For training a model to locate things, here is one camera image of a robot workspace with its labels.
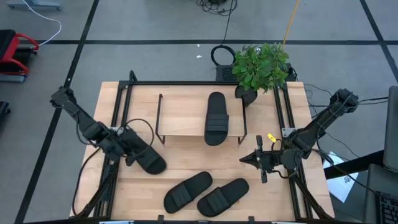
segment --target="white cable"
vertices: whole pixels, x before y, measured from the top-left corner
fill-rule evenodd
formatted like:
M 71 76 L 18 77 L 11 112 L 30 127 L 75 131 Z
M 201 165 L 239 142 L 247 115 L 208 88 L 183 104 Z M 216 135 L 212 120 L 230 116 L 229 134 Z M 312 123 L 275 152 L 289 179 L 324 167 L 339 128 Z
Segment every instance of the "white cable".
M 60 29 L 58 30 L 58 32 L 56 32 L 52 37 L 50 37 L 50 38 L 49 38 L 48 40 L 46 40 L 45 42 L 42 42 L 41 44 L 39 44 L 39 46 L 41 46 L 41 45 L 43 45 L 43 44 L 46 44 L 48 41 L 52 40 L 56 35 L 58 35 L 58 34 L 61 32 L 61 30 L 62 30 L 62 24 L 61 24 L 60 21 L 40 15 L 39 13 L 37 13 L 36 11 L 34 11 L 34 10 L 30 7 L 30 5 L 27 4 L 27 3 L 25 2 L 25 0 L 22 0 L 22 1 L 26 4 L 26 6 L 27 6 L 34 14 L 36 14 L 36 15 L 38 15 L 38 16 L 40 16 L 41 18 L 44 18 L 44 19 L 46 19 L 46 20 L 58 22 L 58 24 L 60 24 Z

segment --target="yellow tag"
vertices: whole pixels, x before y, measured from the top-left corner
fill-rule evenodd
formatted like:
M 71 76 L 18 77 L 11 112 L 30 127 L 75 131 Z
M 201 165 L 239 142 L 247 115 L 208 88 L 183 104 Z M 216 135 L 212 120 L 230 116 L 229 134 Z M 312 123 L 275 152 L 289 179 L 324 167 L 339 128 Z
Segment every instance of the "yellow tag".
M 268 134 L 268 137 L 272 142 L 276 142 L 276 138 L 274 138 L 271 133 Z

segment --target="green leaves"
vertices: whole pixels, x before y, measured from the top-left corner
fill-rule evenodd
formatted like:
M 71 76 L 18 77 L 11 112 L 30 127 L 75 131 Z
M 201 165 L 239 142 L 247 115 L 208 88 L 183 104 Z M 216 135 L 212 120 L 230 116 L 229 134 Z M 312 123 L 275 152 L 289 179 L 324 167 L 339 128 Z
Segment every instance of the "green leaves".
M 262 88 L 267 91 L 285 82 L 289 55 L 280 44 L 244 46 L 242 52 L 236 52 L 235 57 L 232 73 L 245 90 Z

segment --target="red chair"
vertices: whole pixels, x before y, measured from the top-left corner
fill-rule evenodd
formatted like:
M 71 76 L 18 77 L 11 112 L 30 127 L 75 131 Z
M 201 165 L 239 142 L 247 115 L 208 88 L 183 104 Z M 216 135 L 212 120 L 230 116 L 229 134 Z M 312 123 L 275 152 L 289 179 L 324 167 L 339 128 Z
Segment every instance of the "red chair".
M 29 56 L 27 60 L 19 60 L 16 53 L 19 45 L 19 37 L 28 39 L 33 45 L 29 48 Z M 26 66 L 30 54 L 37 54 L 39 45 L 36 41 L 24 34 L 17 34 L 14 30 L 0 30 L 0 73 L 6 75 L 23 75 L 29 74 L 29 68 Z

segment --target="raised wooden shelf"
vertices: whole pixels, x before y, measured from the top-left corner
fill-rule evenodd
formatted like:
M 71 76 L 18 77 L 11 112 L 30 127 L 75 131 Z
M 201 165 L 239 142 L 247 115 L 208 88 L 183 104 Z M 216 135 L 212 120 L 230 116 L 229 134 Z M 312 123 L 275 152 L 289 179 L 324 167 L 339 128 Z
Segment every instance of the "raised wooden shelf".
M 204 136 L 208 97 L 213 91 L 200 95 L 182 92 L 179 95 L 159 94 L 155 133 L 162 144 L 166 136 Z M 228 136 L 238 137 L 241 144 L 248 131 L 244 101 L 235 98 L 234 88 L 225 88 L 226 109 L 229 115 Z

